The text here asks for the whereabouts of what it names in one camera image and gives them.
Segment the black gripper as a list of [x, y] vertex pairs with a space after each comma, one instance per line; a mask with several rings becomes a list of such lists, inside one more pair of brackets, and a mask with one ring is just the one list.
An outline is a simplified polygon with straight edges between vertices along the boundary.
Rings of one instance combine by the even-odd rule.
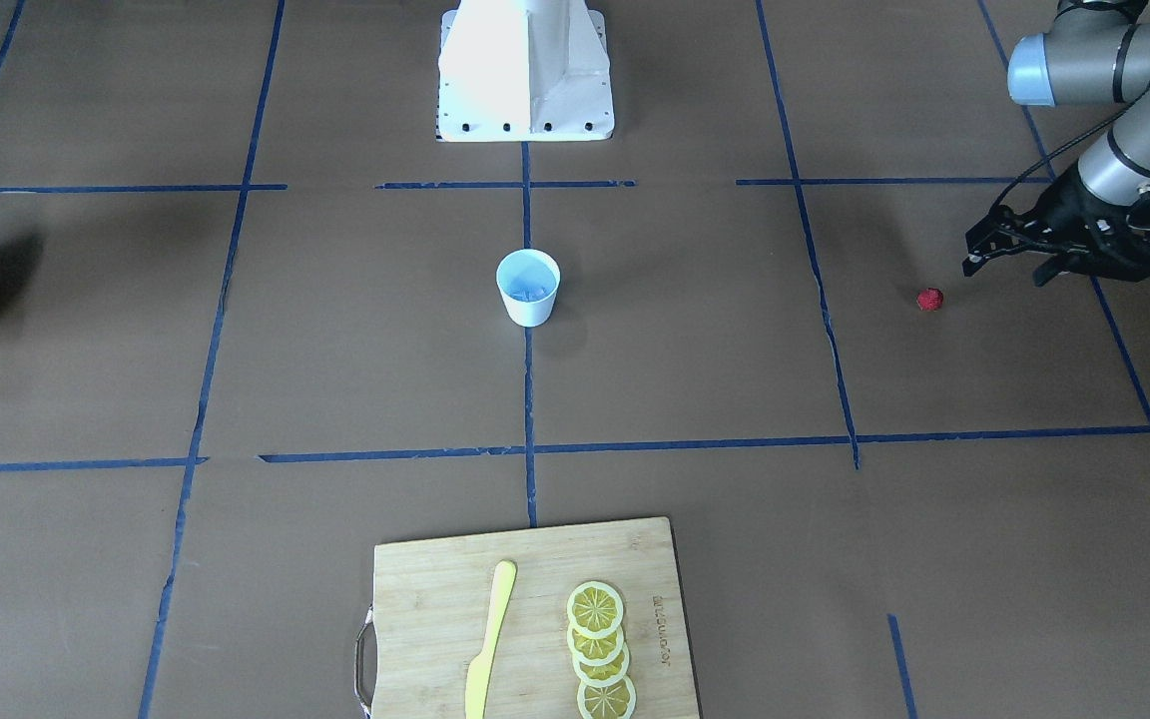
[[1150, 186], [1130, 201], [1101, 200], [1072, 167], [1041, 193], [1032, 220], [1050, 257], [1032, 273], [1036, 286], [1063, 274], [1138, 283], [1150, 278]]

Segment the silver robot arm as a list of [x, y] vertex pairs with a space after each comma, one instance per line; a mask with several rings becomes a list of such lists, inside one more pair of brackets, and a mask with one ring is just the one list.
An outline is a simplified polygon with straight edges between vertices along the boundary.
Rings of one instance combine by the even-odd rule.
[[1009, 95], [1026, 108], [1117, 106], [1087, 150], [1015, 215], [1037, 286], [1064, 274], [1150, 277], [1150, 23], [1142, 1], [1060, 1], [1045, 32], [1010, 51]]

